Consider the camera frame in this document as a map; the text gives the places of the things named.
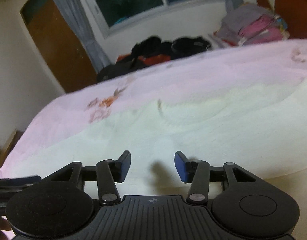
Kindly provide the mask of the person's right hand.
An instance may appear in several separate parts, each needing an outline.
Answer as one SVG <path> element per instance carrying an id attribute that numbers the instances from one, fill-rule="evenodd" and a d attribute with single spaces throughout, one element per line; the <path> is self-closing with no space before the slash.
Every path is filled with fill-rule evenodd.
<path id="1" fill-rule="evenodd" d="M 14 236 L 8 221 L 4 217 L 0 217 L 0 240 L 13 239 Z"/>

